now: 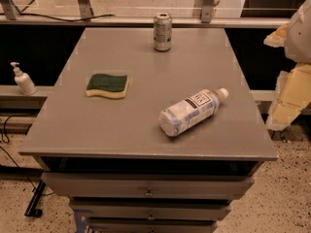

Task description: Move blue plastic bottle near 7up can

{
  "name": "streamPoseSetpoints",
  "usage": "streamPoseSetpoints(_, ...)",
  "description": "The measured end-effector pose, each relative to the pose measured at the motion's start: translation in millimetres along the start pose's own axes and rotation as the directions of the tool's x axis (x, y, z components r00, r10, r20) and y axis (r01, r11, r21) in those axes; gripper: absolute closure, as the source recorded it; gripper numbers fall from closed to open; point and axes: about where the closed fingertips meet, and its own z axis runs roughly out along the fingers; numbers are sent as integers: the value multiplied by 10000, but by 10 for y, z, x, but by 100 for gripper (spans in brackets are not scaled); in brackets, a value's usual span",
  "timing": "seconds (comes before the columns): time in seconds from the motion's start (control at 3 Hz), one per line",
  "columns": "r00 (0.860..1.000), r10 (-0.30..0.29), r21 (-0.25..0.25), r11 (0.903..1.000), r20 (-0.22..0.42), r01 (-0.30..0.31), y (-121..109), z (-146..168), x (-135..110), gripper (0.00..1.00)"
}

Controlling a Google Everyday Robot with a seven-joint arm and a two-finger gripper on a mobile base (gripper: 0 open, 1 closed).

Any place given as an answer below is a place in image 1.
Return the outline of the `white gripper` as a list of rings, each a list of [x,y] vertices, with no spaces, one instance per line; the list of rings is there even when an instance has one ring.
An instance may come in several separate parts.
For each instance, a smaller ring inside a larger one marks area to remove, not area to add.
[[[285,47],[286,57],[297,63],[290,72],[280,72],[265,122],[267,129],[283,131],[311,103],[311,0],[305,0],[289,25],[278,27],[263,43]]]

